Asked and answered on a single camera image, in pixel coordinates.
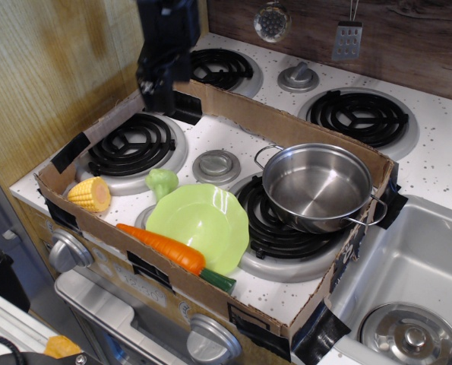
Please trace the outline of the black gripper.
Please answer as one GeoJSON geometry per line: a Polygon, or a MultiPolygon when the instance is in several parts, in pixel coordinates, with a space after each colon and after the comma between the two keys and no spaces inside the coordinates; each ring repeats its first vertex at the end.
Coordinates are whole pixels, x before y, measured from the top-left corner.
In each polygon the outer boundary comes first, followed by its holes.
{"type": "Polygon", "coordinates": [[[174,82],[191,78],[191,49],[201,35],[196,1],[138,1],[144,45],[137,85],[144,109],[174,113],[174,82]]]}

